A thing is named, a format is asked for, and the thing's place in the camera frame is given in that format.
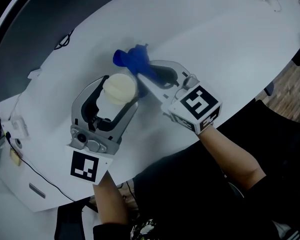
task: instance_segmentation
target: white round table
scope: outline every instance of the white round table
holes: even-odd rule
[[[117,49],[136,44],[148,44],[150,60],[178,62],[208,82],[223,101],[215,122],[219,126],[265,88],[300,48],[300,5],[277,1],[281,11],[276,1],[262,0],[106,4],[74,30],[67,47],[51,53],[41,75],[21,95],[15,114],[23,117],[29,132],[29,139],[22,140],[23,155],[71,198],[91,196],[91,184],[71,177],[64,166],[71,159],[64,150],[71,141],[71,106],[89,83],[120,72],[112,62]],[[160,104],[148,95],[140,100],[109,171],[120,184],[196,141],[194,133],[163,116]],[[0,170],[5,170],[4,162]],[[41,210],[67,202],[56,197]]]

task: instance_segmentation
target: black sleeve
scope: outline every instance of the black sleeve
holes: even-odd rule
[[[300,194],[281,178],[266,176],[247,193],[246,200],[269,219],[300,230]]]
[[[131,227],[120,224],[103,224],[93,228],[94,240],[130,240]]]

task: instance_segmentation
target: black shirt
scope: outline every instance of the black shirt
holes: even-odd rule
[[[236,195],[201,143],[148,167],[134,179],[134,189],[140,224],[154,222],[152,239],[277,240],[273,221],[300,230],[300,195],[269,175],[244,198]],[[128,240],[131,229],[104,224],[93,234],[98,240]]]

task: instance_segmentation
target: cable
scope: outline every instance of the cable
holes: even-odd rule
[[[92,203],[90,203],[90,202],[87,202],[87,203],[85,204],[85,206],[88,207],[88,208],[90,208],[91,210],[95,211],[97,214],[99,213],[98,207],[95,206],[94,204],[92,204]]]
[[[62,195],[64,195],[66,198],[68,198],[69,200],[71,200],[72,202],[75,202],[75,200],[73,200],[72,198],[70,198],[69,196],[67,196],[65,193],[63,193],[61,191],[60,188],[58,188],[56,185],[54,185],[53,183],[51,183],[49,180],[47,180],[45,177],[43,177],[39,172],[37,172],[35,169],[32,168],[32,166],[30,164],[28,164],[20,155],[19,153],[16,151],[16,149],[11,145],[11,142],[10,142],[10,138],[11,138],[11,134],[7,131],[5,133],[5,138],[6,140],[8,141],[10,147],[14,150],[14,152],[16,153],[16,155],[21,159],[21,161],[23,161],[27,166],[30,167],[31,170],[33,170],[37,175],[39,175],[42,179],[44,179],[46,182],[48,182],[50,185],[54,186],[57,190],[60,191],[60,193]]]
[[[12,115],[14,114],[15,110],[16,110],[16,107],[17,107],[17,104],[19,102],[19,99],[20,99],[20,96],[22,95],[22,93],[19,94],[19,96],[16,98],[16,101],[15,101],[15,104],[13,106],[13,109],[11,110],[11,113],[10,113],[10,116],[9,116],[9,119],[11,119]]]
[[[279,10],[274,10],[276,13],[280,13],[282,11],[282,6],[279,0],[276,0],[278,2],[278,5],[280,6]]]
[[[133,197],[134,201],[135,201],[135,202],[137,202],[137,199],[136,199],[135,195],[132,193],[132,191],[131,191],[131,189],[130,189],[130,186],[129,186],[129,183],[128,183],[128,181],[126,181],[126,184],[128,185],[128,188],[129,188],[130,194],[132,195],[132,197]]]
[[[62,47],[66,47],[69,43],[70,43],[70,37],[72,35],[72,33],[74,32],[74,30],[72,30],[69,34],[67,34],[59,43],[58,45],[54,48],[54,50],[59,50]]]

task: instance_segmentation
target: person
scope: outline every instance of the person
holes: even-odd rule
[[[212,125],[198,139],[134,178],[135,225],[107,172],[93,186],[94,239],[300,239],[300,195]]]

